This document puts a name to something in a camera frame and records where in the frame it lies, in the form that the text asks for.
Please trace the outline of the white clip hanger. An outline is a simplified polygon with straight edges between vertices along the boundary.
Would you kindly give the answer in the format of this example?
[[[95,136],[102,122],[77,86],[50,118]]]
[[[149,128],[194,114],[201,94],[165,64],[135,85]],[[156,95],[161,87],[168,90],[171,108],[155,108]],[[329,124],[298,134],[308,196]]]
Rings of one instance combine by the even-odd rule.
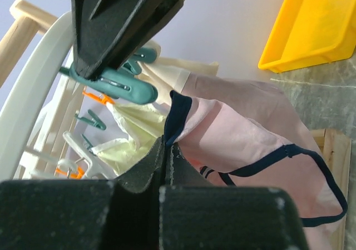
[[[72,134],[84,86],[62,75],[52,100],[47,94],[65,58],[72,59],[72,14],[62,15],[44,34],[19,74],[1,109],[1,180],[14,179],[18,166],[22,178],[53,178],[68,148],[89,163],[85,178],[116,173],[93,156]]]

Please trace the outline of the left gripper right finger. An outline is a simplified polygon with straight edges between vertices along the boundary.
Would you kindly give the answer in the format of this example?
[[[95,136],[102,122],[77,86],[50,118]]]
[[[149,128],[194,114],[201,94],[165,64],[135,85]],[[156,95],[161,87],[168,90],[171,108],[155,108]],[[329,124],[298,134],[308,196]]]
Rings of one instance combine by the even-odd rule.
[[[165,153],[165,186],[214,187],[188,162],[178,144],[166,146]]]

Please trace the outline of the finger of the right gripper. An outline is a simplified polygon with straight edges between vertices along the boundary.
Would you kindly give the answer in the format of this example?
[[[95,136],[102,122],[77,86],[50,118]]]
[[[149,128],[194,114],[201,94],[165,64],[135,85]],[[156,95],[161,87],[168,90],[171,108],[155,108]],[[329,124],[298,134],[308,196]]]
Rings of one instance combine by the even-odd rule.
[[[185,0],[71,0],[74,68],[96,79],[161,31]]]

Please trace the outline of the teal clothes peg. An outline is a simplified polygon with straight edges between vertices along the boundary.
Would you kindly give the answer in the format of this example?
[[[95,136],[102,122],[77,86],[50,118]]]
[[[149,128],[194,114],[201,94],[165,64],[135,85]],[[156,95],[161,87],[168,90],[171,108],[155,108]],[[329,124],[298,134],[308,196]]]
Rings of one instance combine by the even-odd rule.
[[[74,65],[71,65],[70,68],[61,67],[60,73],[110,98],[123,98],[129,102],[140,105],[149,104],[156,101],[158,91],[152,84],[144,82],[136,78],[136,76],[142,72],[139,62],[154,63],[156,59],[156,49],[152,47],[142,47],[119,69],[106,67],[93,81],[79,76],[74,69]]]

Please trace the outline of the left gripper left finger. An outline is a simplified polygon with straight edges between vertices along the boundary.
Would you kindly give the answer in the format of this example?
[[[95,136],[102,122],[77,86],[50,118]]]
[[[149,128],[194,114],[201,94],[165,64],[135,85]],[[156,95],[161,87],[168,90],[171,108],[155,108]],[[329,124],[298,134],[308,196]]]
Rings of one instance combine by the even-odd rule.
[[[165,182],[166,149],[159,137],[148,154],[112,182],[105,223],[106,249],[158,249],[159,188]]]

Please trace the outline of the pink underwear navy trim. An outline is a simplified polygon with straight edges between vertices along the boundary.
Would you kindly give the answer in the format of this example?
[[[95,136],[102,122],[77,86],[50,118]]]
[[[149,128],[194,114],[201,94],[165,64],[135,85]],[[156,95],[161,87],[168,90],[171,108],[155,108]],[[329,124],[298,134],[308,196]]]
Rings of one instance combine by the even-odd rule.
[[[318,146],[301,147],[225,102],[171,91],[166,144],[216,186],[282,189],[296,204],[310,249],[331,249],[348,210]]]

